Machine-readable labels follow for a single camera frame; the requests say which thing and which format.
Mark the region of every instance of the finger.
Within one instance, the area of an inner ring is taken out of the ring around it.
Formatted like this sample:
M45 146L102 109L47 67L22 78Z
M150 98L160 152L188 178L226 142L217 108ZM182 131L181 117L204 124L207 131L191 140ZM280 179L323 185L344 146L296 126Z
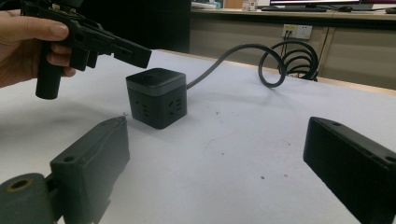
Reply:
M72 67L65 67L63 77L72 77L76 74L76 69Z
M57 53L51 52L47 55L47 61L53 65L69 66L70 65L70 55L69 54L57 54Z
M63 23L35 17L10 17L0 20L3 41L16 42L25 39L57 41L67 38L69 29Z
M53 52L58 53L58 54L71 54L72 49L56 44L56 43L51 43L50 48L52 49Z

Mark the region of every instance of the power cord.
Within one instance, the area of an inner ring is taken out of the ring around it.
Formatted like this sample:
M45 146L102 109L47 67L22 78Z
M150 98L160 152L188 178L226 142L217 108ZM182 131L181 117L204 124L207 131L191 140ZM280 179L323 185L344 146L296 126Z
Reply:
M304 49L293 49L289 52L285 51L285 55L279 56L274 49L282 47L282 53L283 54L283 48L285 48L287 45L300 45L303 46ZM243 44L236 46L232 49L227 50L223 55L221 55L216 62L209 67L202 75L200 75L198 78L193 80L187 85L187 90L196 84L198 84L200 81L202 81L204 78L209 76L210 73L212 73L227 57L229 57L231 54L237 52L238 50L241 49L261 49L265 51L263 54L262 58L260 59L259 66L258 66L258 72L259 72L259 78L262 81L262 84L268 88L275 88L280 86L283 81L285 80L285 77L288 76L291 73L304 73L304 75L300 78L302 79L307 79L307 80L315 80L316 76L318 75L318 55L316 54L315 50L307 43L303 41L298 41L298 40L285 40L282 41L278 44L273 45L271 48L268 48L264 45L261 44ZM298 53L298 56L291 57L292 54ZM270 83L267 80L265 80L264 76L262 75L262 68L265 59L267 58L268 54L273 56L275 60L278 63L278 71L280 74L280 78L277 82L275 83ZM300 64L293 66L292 68L288 68L291 63L297 61L297 60L305 60L308 62L308 64Z

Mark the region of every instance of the monitor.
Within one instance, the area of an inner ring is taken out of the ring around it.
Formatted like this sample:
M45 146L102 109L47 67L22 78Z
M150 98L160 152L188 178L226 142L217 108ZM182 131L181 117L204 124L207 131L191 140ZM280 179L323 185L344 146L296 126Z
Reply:
M353 5L359 4L361 0L271 0L271 6L306 6L316 5Z
M361 4L389 4L389 5L396 5L396 0L361 0Z

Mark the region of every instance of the wall socket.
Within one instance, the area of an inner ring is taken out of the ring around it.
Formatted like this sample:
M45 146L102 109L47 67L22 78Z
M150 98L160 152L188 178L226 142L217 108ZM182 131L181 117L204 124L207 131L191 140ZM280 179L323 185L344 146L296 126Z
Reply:
M297 25L284 24L282 36L295 38L297 33Z
M312 26L298 25L296 38L309 39L309 37L311 37L311 32L312 32Z
M312 33L312 26L284 24L282 36L288 38L309 39Z

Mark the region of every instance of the power socket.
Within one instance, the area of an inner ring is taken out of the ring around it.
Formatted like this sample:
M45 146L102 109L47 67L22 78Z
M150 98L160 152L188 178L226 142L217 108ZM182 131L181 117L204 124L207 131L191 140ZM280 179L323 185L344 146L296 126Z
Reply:
M311 37L311 33L312 33L312 26L298 25L295 33L295 37L300 39L309 39L309 37Z
M297 33L297 25L284 24L282 36L295 38Z

